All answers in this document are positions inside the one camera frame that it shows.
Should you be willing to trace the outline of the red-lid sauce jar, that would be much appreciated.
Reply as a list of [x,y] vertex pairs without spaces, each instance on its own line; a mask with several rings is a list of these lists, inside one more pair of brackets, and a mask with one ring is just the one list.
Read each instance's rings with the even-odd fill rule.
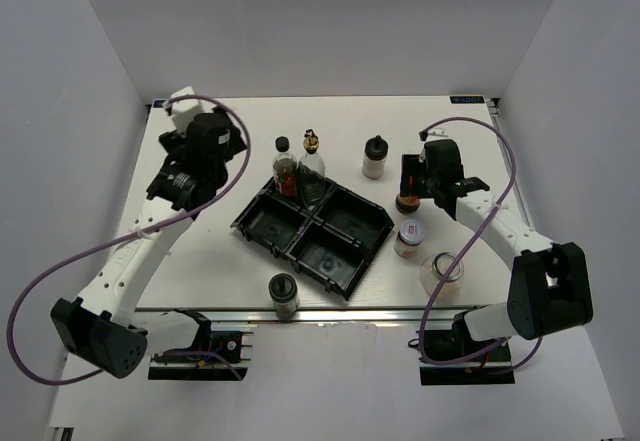
[[416,212],[420,204],[420,199],[415,196],[401,196],[398,194],[395,198],[396,209],[405,215]]

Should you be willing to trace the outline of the grey-lid spice jar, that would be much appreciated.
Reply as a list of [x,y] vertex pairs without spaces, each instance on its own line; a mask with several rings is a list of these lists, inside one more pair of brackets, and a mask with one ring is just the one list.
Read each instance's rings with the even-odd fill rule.
[[411,258],[424,241],[426,228],[424,224],[415,219],[403,221],[394,241],[395,253],[403,258]]

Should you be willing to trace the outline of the red-label black-cap bottle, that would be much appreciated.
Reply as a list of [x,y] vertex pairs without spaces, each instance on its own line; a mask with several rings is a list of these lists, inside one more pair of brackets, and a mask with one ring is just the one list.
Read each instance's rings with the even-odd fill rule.
[[295,199],[298,196],[298,162],[290,151],[289,139],[285,136],[278,137],[275,148],[272,169],[276,188],[282,196]]

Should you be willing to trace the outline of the clear glass oil bottle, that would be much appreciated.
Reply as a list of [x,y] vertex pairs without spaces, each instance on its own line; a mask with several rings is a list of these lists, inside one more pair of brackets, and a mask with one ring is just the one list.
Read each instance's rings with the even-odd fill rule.
[[312,129],[305,131],[305,153],[299,160],[301,198],[307,209],[313,210],[326,191],[326,166],[319,153],[319,138]]

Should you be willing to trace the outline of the black-cap pepper grinder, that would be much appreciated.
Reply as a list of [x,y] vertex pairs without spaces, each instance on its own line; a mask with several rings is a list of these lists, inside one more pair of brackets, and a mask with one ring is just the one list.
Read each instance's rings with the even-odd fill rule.
[[299,307],[299,292],[295,279],[287,273],[278,273],[269,281],[268,292],[276,314],[290,319]]

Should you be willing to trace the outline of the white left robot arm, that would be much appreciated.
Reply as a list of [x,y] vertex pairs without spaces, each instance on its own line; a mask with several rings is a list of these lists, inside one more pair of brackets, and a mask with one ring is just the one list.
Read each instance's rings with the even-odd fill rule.
[[72,301],[58,300],[52,322],[67,350],[122,379],[146,356],[167,351],[191,360],[211,348],[211,322],[197,311],[138,313],[146,286],[196,209],[226,184],[226,164],[246,150],[239,128],[220,107],[199,113],[185,131],[160,136],[167,156],[147,189],[133,227],[98,275]]

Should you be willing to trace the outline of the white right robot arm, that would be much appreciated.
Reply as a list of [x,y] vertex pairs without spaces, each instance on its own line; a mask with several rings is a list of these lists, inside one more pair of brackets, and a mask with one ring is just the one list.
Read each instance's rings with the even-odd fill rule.
[[511,271],[504,303],[462,316],[464,326],[451,335],[459,357],[477,358],[491,339],[534,340],[592,321],[584,251],[539,234],[499,204],[484,181],[466,177],[455,141],[427,141],[421,153],[403,155],[401,167],[401,196],[433,200],[453,220],[479,232]]

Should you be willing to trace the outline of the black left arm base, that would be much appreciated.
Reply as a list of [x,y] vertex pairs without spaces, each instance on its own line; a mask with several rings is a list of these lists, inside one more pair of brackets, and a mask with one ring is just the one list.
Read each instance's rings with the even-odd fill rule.
[[154,355],[150,381],[239,382],[248,373],[253,330],[246,323],[213,318],[188,348],[172,348]]

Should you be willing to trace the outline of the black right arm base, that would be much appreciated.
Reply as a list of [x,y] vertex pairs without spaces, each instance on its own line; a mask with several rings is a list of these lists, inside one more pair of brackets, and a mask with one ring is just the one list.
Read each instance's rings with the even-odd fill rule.
[[465,311],[457,313],[449,327],[429,322],[422,337],[416,335],[407,343],[409,348],[419,351],[419,340],[422,340],[425,353],[433,361],[465,358],[462,363],[440,366],[425,363],[419,357],[420,384],[428,387],[514,384],[511,351],[507,343],[469,359],[471,354],[490,346],[493,340],[474,341],[463,326],[464,314]]

